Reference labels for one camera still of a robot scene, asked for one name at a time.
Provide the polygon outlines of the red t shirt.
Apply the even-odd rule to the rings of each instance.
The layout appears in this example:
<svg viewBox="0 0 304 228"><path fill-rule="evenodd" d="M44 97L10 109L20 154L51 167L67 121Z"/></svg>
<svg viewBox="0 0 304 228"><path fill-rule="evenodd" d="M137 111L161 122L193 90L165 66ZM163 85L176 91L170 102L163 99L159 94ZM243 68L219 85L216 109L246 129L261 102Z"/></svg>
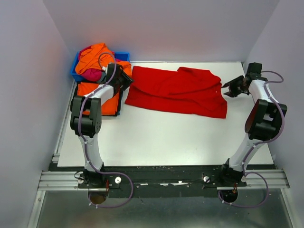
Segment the red t shirt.
<svg viewBox="0 0 304 228"><path fill-rule="evenodd" d="M227 116L221 79L209 70L179 67L169 71L135 66L133 79L127 105L221 119Z"/></svg>

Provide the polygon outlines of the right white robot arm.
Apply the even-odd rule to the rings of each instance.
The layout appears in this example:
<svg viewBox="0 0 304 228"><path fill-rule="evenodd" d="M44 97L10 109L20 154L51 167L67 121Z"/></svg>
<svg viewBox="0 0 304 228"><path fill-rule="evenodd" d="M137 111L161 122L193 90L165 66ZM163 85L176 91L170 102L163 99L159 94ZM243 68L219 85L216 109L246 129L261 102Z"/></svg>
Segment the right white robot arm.
<svg viewBox="0 0 304 228"><path fill-rule="evenodd" d="M240 94L250 95L254 106L246 120L245 137L232 157L222 165L218 180L224 186L240 182L245 177L249 161L264 144L276 140L285 125L287 106L279 103L270 91L261 63L250 63L245 76L239 76L223 85L224 94L235 98Z"/></svg>

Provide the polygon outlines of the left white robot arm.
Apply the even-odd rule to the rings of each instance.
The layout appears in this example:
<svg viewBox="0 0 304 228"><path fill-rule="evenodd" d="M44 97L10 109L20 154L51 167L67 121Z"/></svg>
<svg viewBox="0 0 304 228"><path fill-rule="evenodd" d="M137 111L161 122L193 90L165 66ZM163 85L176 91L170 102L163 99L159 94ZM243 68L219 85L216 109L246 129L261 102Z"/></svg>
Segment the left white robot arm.
<svg viewBox="0 0 304 228"><path fill-rule="evenodd" d="M70 118L70 127L81 142L85 158L83 183L92 184L96 188L105 183L104 162L98 146L98 133L102 125L101 107L133 83L123 66L117 63L102 67L102 71L105 76L96 89L73 98Z"/></svg>

